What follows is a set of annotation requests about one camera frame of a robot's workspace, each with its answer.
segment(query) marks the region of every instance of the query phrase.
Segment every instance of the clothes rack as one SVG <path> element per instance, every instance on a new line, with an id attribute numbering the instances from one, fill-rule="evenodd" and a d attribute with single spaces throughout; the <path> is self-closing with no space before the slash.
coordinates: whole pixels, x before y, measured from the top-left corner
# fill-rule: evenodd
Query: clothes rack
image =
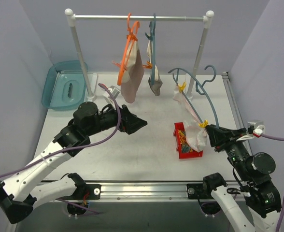
<path id="1" fill-rule="evenodd" d="M 76 20 L 127 20 L 127 15 L 77 15 L 73 13 L 72 9 L 66 9 L 65 15 L 67 16 L 67 21 L 69 24 L 69 27 L 71 29 L 72 37 L 74 40 L 76 52 L 79 58 L 79 61 L 81 63 L 82 73 L 83 77 L 85 79 L 86 88 L 87 88 L 87 99 L 89 101 L 93 101 L 95 98 L 95 94 L 91 90 L 91 85 L 87 76 L 87 69 L 84 63 L 83 54 L 81 51 L 81 46 L 78 38 L 78 34 L 76 31 L 75 22 Z M 203 53 L 203 48 L 207 36 L 207 32 L 211 26 L 212 18 L 214 16 L 213 11 L 208 11 L 204 16 L 202 17 L 186 17 L 186 16 L 156 16 L 156 21 L 192 21 L 192 22 L 203 22 L 204 28 L 196 56 L 196 60 L 194 63 L 194 68 L 192 71 L 193 76 L 196 76 L 198 67 L 200 64 L 200 60 Z M 139 21 L 150 21 L 154 18 L 154 16 L 130 16 L 131 19 L 139 20 Z M 187 97 L 190 99 L 192 98 L 192 89 L 194 86 L 194 80 L 190 79 L 190 83 L 188 85 L 187 90 Z"/>

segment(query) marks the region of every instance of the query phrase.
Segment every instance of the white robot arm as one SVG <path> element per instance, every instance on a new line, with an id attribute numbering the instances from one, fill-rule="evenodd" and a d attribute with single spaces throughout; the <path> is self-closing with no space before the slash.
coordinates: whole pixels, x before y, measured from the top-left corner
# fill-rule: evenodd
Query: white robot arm
<path id="1" fill-rule="evenodd" d="M 78 174 L 68 174 L 49 184 L 39 184 L 55 168 L 87 147 L 90 144 L 89 136 L 117 126 L 119 120 L 118 130 L 127 134 L 147 125 L 146 121 L 132 114 L 125 105 L 119 111 L 120 119 L 111 104 L 98 111 L 95 103 L 82 103 L 73 113 L 69 124 L 40 155 L 23 170 L 0 181 L 0 207 L 12 224 L 22 221 L 34 208 L 46 202 L 71 195 L 82 198 L 89 192 Z"/>
<path id="2" fill-rule="evenodd" d="M 211 146 L 215 151 L 226 151 L 228 161 L 233 166 L 233 174 L 241 194 L 253 216 L 254 226 L 243 214 L 233 199 L 229 188 L 219 173 L 203 178 L 203 187 L 220 205 L 235 232 L 275 232 L 282 208 L 281 197 L 271 181 L 270 174 L 275 171 L 275 161 L 267 153 L 250 156 L 243 141 L 260 137 L 265 127 L 261 121 L 248 123 L 248 131 L 243 128 L 230 130 L 206 126 Z"/>

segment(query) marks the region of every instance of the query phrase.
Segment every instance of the white ball finial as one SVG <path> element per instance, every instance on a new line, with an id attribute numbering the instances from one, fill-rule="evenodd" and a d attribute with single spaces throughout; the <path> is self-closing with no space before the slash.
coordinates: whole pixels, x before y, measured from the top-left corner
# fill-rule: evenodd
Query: white ball finial
<path id="1" fill-rule="evenodd" d="M 72 9 L 66 9 L 65 10 L 65 15 L 67 15 L 67 16 L 72 16 L 73 15 L 73 10 Z"/>
<path id="2" fill-rule="evenodd" d="M 214 11 L 208 11 L 205 15 L 207 17 L 213 17 L 214 16 Z"/>

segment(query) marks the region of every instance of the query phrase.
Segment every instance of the red container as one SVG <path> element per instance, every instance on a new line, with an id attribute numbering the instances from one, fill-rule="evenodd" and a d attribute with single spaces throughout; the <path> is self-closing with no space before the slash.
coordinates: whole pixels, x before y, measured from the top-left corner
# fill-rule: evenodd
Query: red container
<path id="1" fill-rule="evenodd" d="M 174 123 L 175 130 L 173 135 L 176 138 L 176 150 L 179 152 L 179 159 L 188 159 L 188 158 L 195 158 L 195 157 L 202 157 L 203 151 L 197 152 L 197 151 L 192 151 L 192 152 L 182 152 L 182 145 L 180 142 L 180 136 L 178 131 L 185 131 L 184 129 L 184 124 L 182 122 L 176 122 Z"/>

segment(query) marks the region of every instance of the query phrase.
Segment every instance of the purple wall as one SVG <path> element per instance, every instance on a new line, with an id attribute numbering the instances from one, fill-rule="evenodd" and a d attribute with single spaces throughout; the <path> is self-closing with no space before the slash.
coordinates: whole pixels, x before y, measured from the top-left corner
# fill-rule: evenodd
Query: purple wall
<path id="1" fill-rule="evenodd" d="M 78 15 L 172 15 L 215 17 L 206 41 L 201 68 L 215 65 L 219 72 L 230 71 L 269 0 L 20 0 L 26 14 L 52 61 L 76 59 L 73 39 L 64 11 Z M 146 62 L 148 22 L 139 30 L 139 46 Z M 200 22 L 158 22 L 156 62 L 160 72 L 174 67 L 193 69 L 203 30 Z M 126 44 L 125 21 L 78 21 L 82 51 L 89 69 L 117 71 L 112 60 L 120 61 Z"/>
<path id="2" fill-rule="evenodd" d="M 46 114 L 41 95 L 51 65 L 20 3 L 0 1 L 0 174 L 33 157 Z M 0 232 L 6 225 L 0 209 Z"/>
<path id="3" fill-rule="evenodd" d="M 266 134 L 284 137 L 284 0 L 270 0 L 231 70 L 231 83 L 243 122 L 261 119 Z M 254 153 L 274 157 L 272 178 L 283 197 L 284 142 L 260 138 L 250 144 Z"/>

